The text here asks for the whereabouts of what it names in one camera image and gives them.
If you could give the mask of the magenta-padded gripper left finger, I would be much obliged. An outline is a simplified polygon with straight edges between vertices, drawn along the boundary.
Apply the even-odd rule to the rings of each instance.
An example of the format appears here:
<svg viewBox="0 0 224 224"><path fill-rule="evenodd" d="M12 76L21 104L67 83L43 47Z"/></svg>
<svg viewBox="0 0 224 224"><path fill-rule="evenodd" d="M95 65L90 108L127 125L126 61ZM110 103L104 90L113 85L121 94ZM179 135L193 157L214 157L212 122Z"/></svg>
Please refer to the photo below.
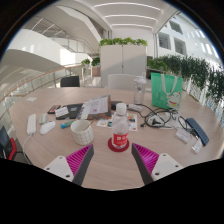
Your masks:
<svg viewBox="0 0 224 224"><path fill-rule="evenodd" d="M44 170L81 186L93 155L94 147L90 144L67 157L56 157Z"/></svg>

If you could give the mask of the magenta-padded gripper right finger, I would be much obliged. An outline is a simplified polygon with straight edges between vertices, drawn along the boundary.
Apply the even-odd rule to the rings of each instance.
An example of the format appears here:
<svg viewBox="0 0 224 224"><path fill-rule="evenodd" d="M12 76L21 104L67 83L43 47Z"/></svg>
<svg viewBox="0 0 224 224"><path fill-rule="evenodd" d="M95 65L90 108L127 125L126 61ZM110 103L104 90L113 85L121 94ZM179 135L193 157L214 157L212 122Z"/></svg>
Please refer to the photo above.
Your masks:
<svg viewBox="0 0 224 224"><path fill-rule="evenodd" d="M157 154L136 143L132 144L132 155L145 185L183 169L183 166L167 153Z"/></svg>

